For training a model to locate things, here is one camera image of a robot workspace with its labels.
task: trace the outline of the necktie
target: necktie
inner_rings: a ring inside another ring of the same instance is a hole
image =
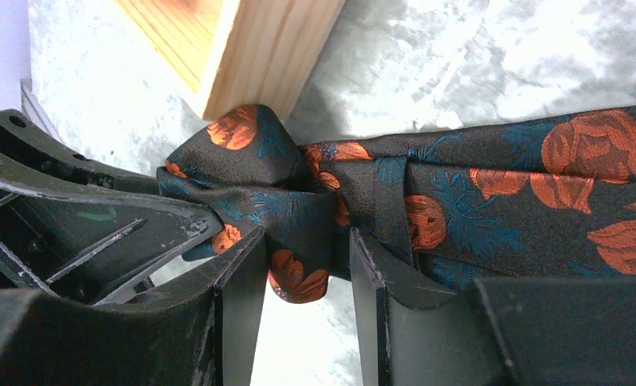
[[[261,225],[287,302],[350,278],[350,226],[453,289],[491,275],[636,275],[636,106],[296,146],[269,107],[244,105],[183,143],[157,179],[162,195],[224,223],[185,260]]]

